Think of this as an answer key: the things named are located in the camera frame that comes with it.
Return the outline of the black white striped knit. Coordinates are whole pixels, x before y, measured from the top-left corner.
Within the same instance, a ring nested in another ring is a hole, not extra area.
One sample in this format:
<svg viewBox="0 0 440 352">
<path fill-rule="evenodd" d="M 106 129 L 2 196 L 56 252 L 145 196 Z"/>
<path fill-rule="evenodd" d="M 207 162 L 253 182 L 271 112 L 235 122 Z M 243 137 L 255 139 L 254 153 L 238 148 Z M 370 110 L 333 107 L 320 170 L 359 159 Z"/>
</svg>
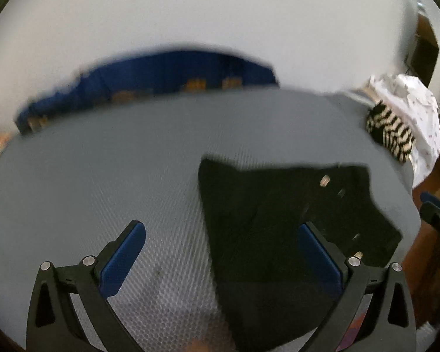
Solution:
<svg viewBox="0 0 440 352">
<path fill-rule="evenodd" d="M 416 143 L 412 130 L 382 101 L 371 108 L 366 116 L 365 128 L 371 138 L 387 149 L 395 160 L 404 164 L 409 160 Z"/>
</svg>

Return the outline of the wall mounted dark shelf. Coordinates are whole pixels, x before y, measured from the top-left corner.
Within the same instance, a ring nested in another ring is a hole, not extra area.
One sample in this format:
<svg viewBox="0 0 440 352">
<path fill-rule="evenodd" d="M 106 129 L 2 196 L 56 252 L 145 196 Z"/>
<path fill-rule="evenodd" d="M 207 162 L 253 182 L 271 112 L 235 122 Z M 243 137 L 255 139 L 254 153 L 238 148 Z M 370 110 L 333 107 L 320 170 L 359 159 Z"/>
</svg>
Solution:
<svg viewBox="0 0 440 352">
<path fill-rule="evenodd" d="M 405 64 L 408 71 L 428 87 L 433 76 L 440 48 L 425 5 L 417 1 L 417 27 L 409 44 Z"/>
</svg>

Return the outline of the grey textured mattress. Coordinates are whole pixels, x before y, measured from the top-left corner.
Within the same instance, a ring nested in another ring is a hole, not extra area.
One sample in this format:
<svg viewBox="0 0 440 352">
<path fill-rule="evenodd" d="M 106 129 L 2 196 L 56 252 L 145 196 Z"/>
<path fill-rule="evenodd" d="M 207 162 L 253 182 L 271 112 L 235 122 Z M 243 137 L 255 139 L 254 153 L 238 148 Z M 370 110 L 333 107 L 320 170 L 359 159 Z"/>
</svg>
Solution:
<svg viewBox="0 0 440 352">
<path fill-rule="evenodd" d="M 216 304 L 197 188 L 204 155 L 245 168 L 362 164 L 373 201 L 401 231 L 420 217 L 412 166 L 365 131 L 366 108 L 343 94 L 278 88 L 172 94 L 106 106 L 13 138 L 0 156 L 0 328 L 26 343 L 39 266 L 99 253 L 133 220 L 147 242 L 110 304 L 146 351 L 233 340 Z"/>
</svg>

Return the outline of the black pants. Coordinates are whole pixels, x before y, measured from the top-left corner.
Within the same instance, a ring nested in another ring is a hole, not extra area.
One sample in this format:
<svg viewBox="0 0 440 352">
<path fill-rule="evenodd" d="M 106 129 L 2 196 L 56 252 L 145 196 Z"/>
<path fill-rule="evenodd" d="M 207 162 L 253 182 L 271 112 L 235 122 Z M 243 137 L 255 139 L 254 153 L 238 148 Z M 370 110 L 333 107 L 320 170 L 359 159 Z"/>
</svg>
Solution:
<svg viewBox="0 0 440 352">
<path fill-rule="evenodd" d="M 336 271 L 304 253 L 312 223 L 344 255 L 385 266 L 401 232 L 361 165 L 241 170 L 204 158 L 199 193 L 219 304 L 239 351 L 269 351 L 316 328 L 339 297 Z"/>
</svg>

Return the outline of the brown wooden bed frame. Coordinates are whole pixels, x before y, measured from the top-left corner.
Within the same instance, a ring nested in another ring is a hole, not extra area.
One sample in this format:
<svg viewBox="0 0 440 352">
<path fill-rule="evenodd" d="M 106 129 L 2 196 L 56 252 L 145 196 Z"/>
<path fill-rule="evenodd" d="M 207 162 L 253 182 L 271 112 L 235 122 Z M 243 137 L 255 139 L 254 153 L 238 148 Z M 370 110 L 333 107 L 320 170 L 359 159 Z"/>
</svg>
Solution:
<svg viewBox="0 0 440 352">
<path fill-rule="evenodd" d="M 420 195 L 423 192 L 440 198 L 440 158 L 431 175 L 412 191 L 417 208 L 422 205 Z M 440 234 L 428 223 L 420 223 L 419 233 L 403 261 L 403 267 L 416 325 L 422 326 L 431 319 L 440 303 Z"/>
</svg>

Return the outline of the blue patterned pillow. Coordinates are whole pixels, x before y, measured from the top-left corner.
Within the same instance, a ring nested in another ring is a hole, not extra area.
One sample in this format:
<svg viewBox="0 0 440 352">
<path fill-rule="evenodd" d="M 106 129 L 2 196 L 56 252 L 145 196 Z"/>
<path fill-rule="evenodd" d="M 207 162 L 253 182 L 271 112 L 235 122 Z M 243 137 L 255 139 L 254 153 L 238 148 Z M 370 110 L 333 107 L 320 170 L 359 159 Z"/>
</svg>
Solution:
<svg viewBox="0 0 440 352">
<path fill-rule="evenodd" d="M 15 118 L 22 134 L 50 120 L 98 106 L 180 92 L 277 87 L 274 70 L 230 53 L 175 48 L 111 61 L 31 100 Z"/>
</svg>

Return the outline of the white dotted cloth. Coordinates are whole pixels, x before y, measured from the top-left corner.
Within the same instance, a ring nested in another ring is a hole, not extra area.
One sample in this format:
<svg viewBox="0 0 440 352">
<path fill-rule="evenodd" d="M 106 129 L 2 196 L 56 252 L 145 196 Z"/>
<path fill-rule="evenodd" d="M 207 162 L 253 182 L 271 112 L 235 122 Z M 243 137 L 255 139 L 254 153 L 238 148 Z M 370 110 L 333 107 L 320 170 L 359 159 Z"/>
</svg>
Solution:
<svg viewBox="0 0 440 352">
<path fill-rule="evenodd" d="M 371 76 L 368 87 L 377 100 L 388 105 L 415 138 L 409 160 L 413 187 L 432 172 L 440 156 L 439 105 L 432 92 L 416 76 L 384 74 Z"/>
</svg>

